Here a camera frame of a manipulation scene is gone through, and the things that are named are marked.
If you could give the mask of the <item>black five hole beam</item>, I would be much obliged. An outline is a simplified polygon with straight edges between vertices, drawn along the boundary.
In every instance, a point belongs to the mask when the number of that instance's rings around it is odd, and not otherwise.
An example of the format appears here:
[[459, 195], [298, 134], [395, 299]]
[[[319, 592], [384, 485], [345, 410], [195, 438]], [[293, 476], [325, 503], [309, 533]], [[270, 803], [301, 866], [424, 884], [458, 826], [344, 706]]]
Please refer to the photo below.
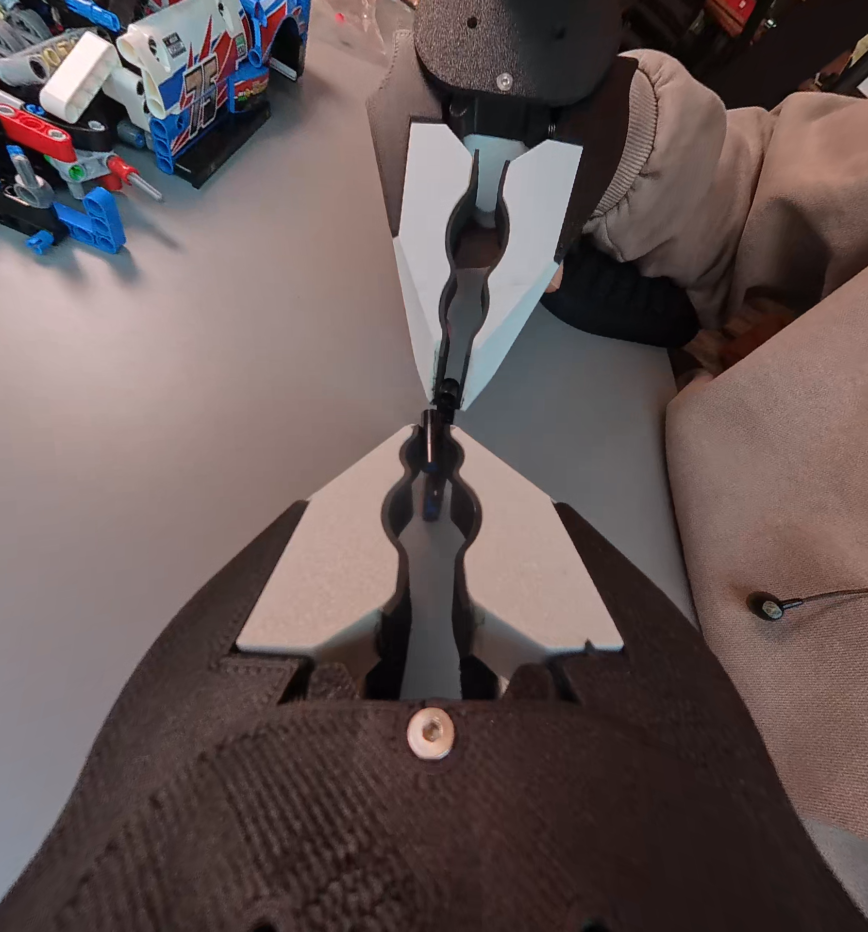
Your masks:
[[424, 456], [421, 472], [424, 474], [421, 499], [421, 517], [426, 522], [440, 519], [441, 508], [448, 481], [450, 455], [447, 441], [450, 439], [449, 422], [437, 408], [424, 411]]

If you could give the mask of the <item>partly built toy brick car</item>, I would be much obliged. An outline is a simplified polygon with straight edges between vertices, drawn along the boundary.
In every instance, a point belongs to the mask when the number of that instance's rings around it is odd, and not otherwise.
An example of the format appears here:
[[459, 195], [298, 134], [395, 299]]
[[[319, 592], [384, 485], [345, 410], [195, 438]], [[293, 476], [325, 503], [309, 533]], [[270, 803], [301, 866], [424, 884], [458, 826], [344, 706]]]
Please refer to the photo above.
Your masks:
[[164, 196], [118, 147], [201, 188], [270, 117], [270, 77], [301, 78], [311, 6], [0, 2], [0, 225], [121, 251], [115, 195]]

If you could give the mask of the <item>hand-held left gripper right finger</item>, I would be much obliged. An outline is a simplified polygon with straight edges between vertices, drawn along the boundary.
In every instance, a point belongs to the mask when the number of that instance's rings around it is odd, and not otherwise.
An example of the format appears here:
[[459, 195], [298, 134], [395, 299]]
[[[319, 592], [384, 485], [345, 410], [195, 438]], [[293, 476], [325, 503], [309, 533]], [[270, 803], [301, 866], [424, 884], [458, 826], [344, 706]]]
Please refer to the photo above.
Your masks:
[[462, 692], [495, 693], [520, 666], [621, 651], [556, 502], [460, 428], [450, 451], [450, 517], [463, 537], [452, 600]]

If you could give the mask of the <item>black sweatshirt drawstring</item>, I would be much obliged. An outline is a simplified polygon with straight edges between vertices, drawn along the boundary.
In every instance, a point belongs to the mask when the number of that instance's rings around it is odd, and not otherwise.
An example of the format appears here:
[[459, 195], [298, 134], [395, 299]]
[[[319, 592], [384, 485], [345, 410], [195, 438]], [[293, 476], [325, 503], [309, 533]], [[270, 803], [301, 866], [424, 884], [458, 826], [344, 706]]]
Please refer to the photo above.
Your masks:
[[806, 605], [844, 599], [860, 599], [868, 597], [868, 588], [843, 589], [815, 593], [807, 596], [780, 598], [766, 591], [754, 591], [745, 600], [749, 612], [762, 621], [778, 622], [787, 612], [794, 611]]

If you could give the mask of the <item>grey desk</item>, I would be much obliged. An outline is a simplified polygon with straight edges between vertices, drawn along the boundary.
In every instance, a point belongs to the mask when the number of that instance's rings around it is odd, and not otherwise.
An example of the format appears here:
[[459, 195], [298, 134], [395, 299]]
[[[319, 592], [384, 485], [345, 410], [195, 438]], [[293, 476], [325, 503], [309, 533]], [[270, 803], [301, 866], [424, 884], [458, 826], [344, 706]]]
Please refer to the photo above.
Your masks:
[[201, 189], [118, 199], [115, 255], [0, 226], [0, 899], [170, 619], [425, 405], [365, 99], [314, 2], [304, 76]]

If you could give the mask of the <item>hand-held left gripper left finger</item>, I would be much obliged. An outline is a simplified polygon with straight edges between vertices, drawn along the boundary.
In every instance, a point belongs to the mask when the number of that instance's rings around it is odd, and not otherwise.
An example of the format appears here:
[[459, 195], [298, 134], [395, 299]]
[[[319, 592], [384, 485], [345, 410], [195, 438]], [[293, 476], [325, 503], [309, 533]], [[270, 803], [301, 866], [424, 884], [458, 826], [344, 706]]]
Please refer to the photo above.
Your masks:
[[340, 663], [358, 681], [379, 662], [375, 639], [400, 565], [383, 506], [404, 478], [401, 450], [413, 431], [402, 427], [309, 498], [238, 651]]

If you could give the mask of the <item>person's right forearm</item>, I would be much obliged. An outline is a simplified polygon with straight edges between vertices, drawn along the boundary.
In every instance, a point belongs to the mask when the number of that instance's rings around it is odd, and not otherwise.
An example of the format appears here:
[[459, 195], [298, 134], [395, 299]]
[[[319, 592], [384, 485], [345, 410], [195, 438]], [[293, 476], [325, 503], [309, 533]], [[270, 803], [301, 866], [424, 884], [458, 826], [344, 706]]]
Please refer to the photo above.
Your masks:
[[868, 297], [868, 99], [799, 91], [728, 109], [673, 57], [633, 60], [613, 181], [583, 227], [645, 276], [686, 290], [715, 327], [746, 299], [795, 311]]

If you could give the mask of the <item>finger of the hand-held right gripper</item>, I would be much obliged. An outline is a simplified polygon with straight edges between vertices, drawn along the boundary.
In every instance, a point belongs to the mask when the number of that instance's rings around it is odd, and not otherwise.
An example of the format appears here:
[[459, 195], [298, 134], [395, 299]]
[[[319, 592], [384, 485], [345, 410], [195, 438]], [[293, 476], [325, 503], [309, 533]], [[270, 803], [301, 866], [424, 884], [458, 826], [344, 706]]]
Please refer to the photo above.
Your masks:
[[463, 227], [479, 180], [479, 157], [443, 123], [409, 129], [394, 253], [417, 371], [434, 402], [446, 364], [443, 317], [455, 291], [453, 234]]
[[492, 380], [557, 272], [556, 252], [582, 150], [578, 144], [544, 141], [503, 170], [498, 207], [506, 245], [485, 279], [488, 308], [471, 343], [463, 411]]

